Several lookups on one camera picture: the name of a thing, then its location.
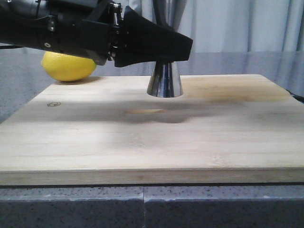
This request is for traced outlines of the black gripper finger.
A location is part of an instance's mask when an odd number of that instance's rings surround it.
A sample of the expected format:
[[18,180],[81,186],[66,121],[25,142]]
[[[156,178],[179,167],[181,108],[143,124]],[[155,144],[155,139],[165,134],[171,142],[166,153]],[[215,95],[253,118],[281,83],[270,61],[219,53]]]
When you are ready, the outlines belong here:
[[192,43],[191,38],[157,25],[127,6],[120,26],[114,66],[125,67],[153,61],[186,61]]

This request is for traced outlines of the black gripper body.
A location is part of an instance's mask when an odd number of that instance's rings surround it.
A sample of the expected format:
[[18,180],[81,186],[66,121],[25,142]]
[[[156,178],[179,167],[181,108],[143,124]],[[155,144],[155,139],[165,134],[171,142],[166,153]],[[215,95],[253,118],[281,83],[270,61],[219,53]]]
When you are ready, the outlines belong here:
[[103,66],[114,60],[122,19],[121,3],[111,0],[40,0],[37,18],[43,50],[85,57]]

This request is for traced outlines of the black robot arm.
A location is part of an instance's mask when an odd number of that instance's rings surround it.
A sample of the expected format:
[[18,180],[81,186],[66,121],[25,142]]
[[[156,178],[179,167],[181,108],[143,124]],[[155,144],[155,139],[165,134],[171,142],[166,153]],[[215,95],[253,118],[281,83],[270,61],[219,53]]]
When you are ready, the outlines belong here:
[[3,0],[0,41],[116,67],[189,59],[192,39],[110,0]]

